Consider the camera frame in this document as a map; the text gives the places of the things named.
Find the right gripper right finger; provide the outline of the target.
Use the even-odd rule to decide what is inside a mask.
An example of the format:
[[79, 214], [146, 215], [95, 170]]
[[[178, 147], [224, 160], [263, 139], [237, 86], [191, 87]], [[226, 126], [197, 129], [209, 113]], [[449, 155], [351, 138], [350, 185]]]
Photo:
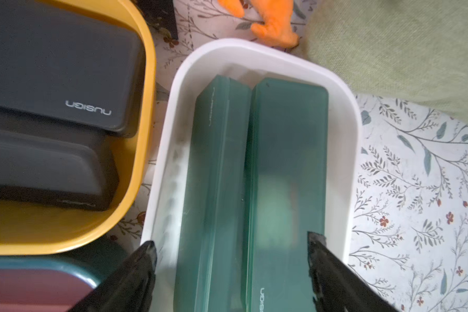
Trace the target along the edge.
[[309, 277], [317, 311], [395, 311], [326, 247], [325, 236], [308, 232]]

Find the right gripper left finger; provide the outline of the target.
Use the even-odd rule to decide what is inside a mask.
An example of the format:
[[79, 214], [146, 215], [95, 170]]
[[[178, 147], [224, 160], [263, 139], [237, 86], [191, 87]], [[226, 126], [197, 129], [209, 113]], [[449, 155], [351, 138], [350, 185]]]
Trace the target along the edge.
[[71, 311], [149, 311], [156, 282], [157, 249], [143, 243]]

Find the green pencil case front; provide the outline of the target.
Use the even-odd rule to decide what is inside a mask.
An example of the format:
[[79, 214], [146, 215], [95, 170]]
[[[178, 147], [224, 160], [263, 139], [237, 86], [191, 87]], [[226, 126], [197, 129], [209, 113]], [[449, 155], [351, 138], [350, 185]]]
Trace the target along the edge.
[[196, 98], [174, 290], [175, 311], [229, 311], [251, 89], [218, 75]]

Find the green pencil case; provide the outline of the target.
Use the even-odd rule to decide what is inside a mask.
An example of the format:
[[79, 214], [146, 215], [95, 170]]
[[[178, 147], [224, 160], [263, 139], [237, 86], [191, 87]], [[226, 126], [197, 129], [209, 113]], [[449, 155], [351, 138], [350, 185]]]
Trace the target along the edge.
[[196, 98], [174, 290], [175, 311], [229, 311], [251, 89], [218, 75]]
[[247, 311], [313, 311], [308, 233], [324, 233], [328, 91], [266, 78], [253, 89], [245, 162]]

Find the pink pencil case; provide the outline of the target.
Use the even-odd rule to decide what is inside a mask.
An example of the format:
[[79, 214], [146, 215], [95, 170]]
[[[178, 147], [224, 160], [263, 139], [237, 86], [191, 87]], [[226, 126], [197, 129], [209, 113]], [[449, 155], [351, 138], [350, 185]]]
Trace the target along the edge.
[[68, 311], [92, 290], [64, 272], [0, 269], [0, 311]]

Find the black pencil case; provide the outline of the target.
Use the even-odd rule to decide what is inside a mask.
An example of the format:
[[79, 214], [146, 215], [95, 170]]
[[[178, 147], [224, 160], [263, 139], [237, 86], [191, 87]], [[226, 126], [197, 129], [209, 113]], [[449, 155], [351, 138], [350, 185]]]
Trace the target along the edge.
[[132, 137], [145, 49], [135, 31], [43, 1], [0, 1], [0, 107]]
[[0, 199], [104, 211], [119, 175], [103, 131], [0, 109]]

